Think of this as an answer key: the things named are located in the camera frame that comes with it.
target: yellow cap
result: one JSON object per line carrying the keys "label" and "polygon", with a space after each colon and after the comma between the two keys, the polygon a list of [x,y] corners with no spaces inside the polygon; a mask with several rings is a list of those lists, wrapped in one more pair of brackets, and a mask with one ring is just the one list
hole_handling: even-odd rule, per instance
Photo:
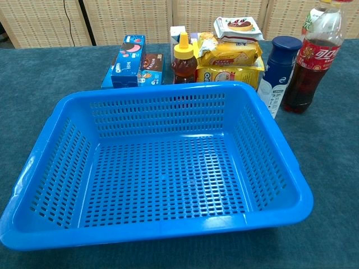
{"label": "yellow cap", "polygon": [[188,43],[188,33],[181,32],[179,43],[174,46],[174,57],[180,60],[187,60],[193,57],[193,46]]}

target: blue plastic basket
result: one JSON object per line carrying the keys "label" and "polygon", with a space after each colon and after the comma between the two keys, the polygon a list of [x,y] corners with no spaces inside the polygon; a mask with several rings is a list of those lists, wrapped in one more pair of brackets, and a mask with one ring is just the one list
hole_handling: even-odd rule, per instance
{"label": "blue plastic basket", "polygon": [[250,230],[299,222],[312,205],[246,84],[78,92],[47,120],[0,239],[30,250]]}

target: bottle cap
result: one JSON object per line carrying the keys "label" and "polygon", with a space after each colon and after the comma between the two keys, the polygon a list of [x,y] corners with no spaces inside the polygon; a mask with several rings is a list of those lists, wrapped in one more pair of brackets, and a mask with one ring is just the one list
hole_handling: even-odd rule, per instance
{"label": "bottle cap", "polygon": [[292,36],[277,36],[272,40],[273,48],[269,59],[283,65],[292,65],[302,41]]}
{"label": "bottle cap", "polygon": [[188,33],[181,32],[179,43],[174,46],[174,57],[180,60],[187,60],[193,57],[193,46],[188,43]]}

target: blue bottle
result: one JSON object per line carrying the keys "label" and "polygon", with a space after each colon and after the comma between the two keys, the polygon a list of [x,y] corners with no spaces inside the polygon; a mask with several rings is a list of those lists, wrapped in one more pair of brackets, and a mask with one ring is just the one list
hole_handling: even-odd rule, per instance
{"label": "blue bottle", "polygon": [[277,36],[272,40],[272,44],[273,48],[257,93],[275,118],[302,41],[292,36]]}

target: yellow package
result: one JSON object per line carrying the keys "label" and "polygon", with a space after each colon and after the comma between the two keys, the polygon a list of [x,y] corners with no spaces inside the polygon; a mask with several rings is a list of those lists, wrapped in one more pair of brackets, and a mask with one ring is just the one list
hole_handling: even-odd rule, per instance
{"label": "yellow package", "polygon": [[256,89],[258,87],[260,71],[264,71],[264,64],[261,57],[255,61],[253,66],[198,66],[196,81],[242,81]]}
{"label": "yellow package", "polygon": [[215,38],[212,33],[201,33],[198,47],[202,66],[252,65],[262,54],[258,42],[225,42]]}

